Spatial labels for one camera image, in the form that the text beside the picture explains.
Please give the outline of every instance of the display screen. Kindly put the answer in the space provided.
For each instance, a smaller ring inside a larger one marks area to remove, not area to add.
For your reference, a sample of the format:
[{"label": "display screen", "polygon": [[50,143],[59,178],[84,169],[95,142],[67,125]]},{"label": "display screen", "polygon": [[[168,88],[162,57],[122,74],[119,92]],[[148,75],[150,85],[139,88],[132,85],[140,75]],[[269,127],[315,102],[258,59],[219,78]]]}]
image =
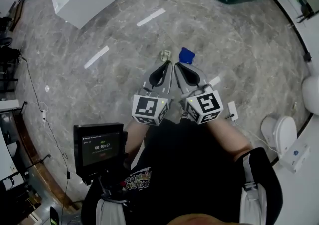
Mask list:
[{"label": "display screen", "polygon": [[119,153],[119,133],[82,137],[83,166],[113,158]]}]

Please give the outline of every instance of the blue object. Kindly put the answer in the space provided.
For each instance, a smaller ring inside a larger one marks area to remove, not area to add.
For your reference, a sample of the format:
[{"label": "blue object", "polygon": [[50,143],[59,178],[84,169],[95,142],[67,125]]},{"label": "blue object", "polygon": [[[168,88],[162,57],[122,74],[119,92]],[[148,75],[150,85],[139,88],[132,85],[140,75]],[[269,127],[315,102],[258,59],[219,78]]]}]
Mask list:
[{"label": "blue object", "polygon": [[195,57],[195,53],[183,47],[181,52],[179,53],[179,62],[191,64],[193,63],[193,58]]}]

